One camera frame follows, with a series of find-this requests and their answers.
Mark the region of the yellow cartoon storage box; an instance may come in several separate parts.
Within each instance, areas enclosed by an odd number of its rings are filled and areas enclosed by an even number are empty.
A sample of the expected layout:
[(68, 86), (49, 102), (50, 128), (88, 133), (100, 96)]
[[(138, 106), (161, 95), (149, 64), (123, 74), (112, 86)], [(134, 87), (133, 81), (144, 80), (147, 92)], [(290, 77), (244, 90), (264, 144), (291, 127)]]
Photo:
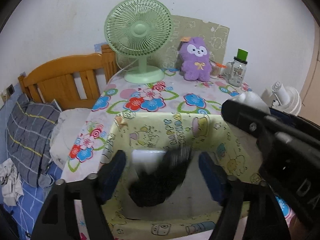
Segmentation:
[[(228, 175), (259, 184), (262, 158), (250, 150), (248, 137), (232, 130), (220, 115), (137, 113), (116, 116), (110, 130), (108, 157), (126, 154), (123, 174), (103, 212), (115, 239), (171, 239), (213, 230), (221, 213), (204, 181), (198, 157), (206, 151)], [(128, 187), (137, 171), (156, 167), (160, 153), (182, 144), (193, 147), (194, 158), (181, 186), (162, 204), (138, 207)]]

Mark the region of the green desk fan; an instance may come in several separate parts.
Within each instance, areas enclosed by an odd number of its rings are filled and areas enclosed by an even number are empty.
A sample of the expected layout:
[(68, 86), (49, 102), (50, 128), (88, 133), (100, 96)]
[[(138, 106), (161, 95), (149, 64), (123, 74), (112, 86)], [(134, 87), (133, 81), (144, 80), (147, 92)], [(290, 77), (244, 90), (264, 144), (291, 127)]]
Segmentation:
[(130, 83), (154, 83), (164, 78), (163, 71), (147, 63), (147, 57), (160, 50), (172, 33), (171, 13), (157, 0), (124, 0), (108, 14), (104, 35), (111, 49), (134, 58), (124, 79)]

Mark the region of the cotton swab jar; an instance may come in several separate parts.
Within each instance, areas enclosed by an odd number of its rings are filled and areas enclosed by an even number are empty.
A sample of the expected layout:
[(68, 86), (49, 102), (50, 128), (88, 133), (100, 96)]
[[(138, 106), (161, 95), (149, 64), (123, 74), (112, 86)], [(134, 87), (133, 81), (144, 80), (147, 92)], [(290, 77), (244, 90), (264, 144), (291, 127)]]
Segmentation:
[(210, 72), (210, 76), (212, 78), (217, 78), (219, 75), (223, 73), (224, 69), (226, 68), (225, 65), (214, 62), (213, 60), (210, 60), (209, 62), (212, 67), (212, 70)]

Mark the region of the glass jar green lid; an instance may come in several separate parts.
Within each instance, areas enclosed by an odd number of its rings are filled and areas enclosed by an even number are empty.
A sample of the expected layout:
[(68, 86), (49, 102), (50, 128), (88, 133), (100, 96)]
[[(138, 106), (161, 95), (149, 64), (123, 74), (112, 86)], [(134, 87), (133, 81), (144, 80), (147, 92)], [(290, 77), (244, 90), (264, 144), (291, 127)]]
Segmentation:
[(248, 52), (239, 48), (233, 61), (226, 63), (223, 75), (227, 78), (230, 85), (235, 87), (241, 86), (247, 68), (247, 56)]

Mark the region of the floral tablecloth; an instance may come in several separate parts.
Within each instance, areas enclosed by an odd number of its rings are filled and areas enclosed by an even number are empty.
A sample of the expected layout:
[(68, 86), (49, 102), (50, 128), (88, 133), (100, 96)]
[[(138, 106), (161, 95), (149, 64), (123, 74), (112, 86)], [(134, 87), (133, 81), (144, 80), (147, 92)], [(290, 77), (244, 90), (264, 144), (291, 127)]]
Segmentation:
[[(66, 181), (84, 179), (111, 160), (110, 130), (116, 116), (137, 113), (188, 113), (220, 115), (222, 104), (231, 98), (253, 98), (243, 83), (230, 85), (222, 76), (208, 82), (186, 81), (178, 70), (167, 70), (162, 81), (137, 85), (117, 75), (93, 105), (71, 148), (62, 177)], [(187, 235), (208, 236), (212, 230)]]

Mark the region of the beige door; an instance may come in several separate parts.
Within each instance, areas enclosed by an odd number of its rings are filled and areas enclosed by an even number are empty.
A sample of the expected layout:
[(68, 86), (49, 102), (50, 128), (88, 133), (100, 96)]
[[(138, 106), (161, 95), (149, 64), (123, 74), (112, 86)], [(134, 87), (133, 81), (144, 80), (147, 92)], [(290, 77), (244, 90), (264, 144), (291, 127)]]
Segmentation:
[(319, 25), (315, 22), (315, 40), (309, 71), (300, 93), (300, 116), (319, 125)]

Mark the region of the purple plush toy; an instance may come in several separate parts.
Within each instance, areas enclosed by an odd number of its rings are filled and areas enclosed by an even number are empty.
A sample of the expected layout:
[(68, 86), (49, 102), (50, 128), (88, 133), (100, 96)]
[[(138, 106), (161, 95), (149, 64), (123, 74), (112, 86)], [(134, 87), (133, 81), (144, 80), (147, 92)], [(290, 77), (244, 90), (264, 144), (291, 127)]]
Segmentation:
[(187, 81), (208, 82), (212, 67), (209, 62), (209, 52), (201, 37), (191, 37), (183, 42), (179, 55), (182, 59), (181, 71)]

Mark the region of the white standing fan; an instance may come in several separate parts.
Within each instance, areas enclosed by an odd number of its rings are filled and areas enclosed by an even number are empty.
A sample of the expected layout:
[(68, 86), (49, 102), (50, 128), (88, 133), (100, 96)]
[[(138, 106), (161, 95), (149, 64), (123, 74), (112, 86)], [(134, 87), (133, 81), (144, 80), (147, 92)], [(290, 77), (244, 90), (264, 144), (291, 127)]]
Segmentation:
[(279, 81), (266, 88), (261, 98), (269, 107), (295, 116), (300, 113), (302, 107), (299, 92), (294, 87), (285, 87)]

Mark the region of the wall power outlet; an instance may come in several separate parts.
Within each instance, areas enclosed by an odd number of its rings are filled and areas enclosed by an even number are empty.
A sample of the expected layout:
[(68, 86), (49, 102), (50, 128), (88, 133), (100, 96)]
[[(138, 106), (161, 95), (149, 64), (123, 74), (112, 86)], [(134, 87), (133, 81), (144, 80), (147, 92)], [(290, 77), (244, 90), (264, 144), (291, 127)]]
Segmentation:
[(1, 98), (2, 98), (3, 102), (6, 102), (12, 96), (12, 94), (14, 94), (14, 92), (15, 92), (15, 89), (14, 89), (13, 84), (11, 84), (9, 87), (4, 89), (1, 92)]

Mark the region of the blue bed sheet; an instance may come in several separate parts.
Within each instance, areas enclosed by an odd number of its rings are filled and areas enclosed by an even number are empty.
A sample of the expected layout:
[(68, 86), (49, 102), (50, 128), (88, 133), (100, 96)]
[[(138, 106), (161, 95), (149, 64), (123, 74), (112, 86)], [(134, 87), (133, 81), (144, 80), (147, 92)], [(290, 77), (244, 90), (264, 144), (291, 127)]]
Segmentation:
[(54, 163), (51, 163), (44, 173), (38, 175), (23, 169), (19, 174), (24, 195), (19, 198), (17, 206), (7, 206), (3, 202), (1, 192), (1, 207), (16, 223), (20, 239), (27, 239), (32, 234), (46, 196), (53, 183), (61, 177), (61, 173), (62, 170)]

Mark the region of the white blanket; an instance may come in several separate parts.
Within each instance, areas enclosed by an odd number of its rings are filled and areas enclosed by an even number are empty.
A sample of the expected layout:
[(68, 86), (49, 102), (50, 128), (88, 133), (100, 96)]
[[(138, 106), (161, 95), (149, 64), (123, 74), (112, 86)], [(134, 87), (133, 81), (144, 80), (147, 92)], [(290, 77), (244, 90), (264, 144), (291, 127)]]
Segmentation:
[(52, 131), (49, 153), (53, 162), (63, 170), (69, 152), (85, 123), (90, 109), (75, 108), (60, 113), (57, 125)]

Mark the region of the wooden bed headboard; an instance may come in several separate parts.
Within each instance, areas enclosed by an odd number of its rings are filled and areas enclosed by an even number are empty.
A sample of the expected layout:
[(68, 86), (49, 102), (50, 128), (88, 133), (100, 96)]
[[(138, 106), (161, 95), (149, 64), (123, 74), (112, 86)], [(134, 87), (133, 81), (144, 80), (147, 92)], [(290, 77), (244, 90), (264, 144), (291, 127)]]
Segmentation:
[(60, 57), (35, 68), (27, 76), (20, 75), (21, 90), (36, 103), (56, 100), (62, 109), (92, 108), (101, 91), (97, 70), (102, 69), (105, 81), (116, 74), (116, 54), (109, 45), (101, 53)]

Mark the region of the grey plaid pillow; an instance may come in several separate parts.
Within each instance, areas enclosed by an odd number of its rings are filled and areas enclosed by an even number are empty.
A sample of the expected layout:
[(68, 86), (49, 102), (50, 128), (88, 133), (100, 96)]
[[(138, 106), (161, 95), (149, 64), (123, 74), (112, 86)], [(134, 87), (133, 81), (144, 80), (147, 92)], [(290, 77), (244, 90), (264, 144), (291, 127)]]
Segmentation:
[(49, 150), (60, 113), (61, 108), (55, 100), (35, 103), (21, 94), (9, 115), (7, 153), (21, 178), (32, 187), (45, 189), (54, 181), (48, 174), (53, 162)]

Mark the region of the white crumpled cloth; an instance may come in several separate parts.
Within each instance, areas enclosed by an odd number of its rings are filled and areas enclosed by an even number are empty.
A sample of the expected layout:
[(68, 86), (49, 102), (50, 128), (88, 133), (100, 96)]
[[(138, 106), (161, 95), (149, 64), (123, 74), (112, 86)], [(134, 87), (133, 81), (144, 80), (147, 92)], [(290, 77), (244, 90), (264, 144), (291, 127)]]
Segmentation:
[(0, 179), (3, 202), (7, 206), (17, 206), (19, 198), (24, 193), (21, 176), (10, 158), (1, 163)]

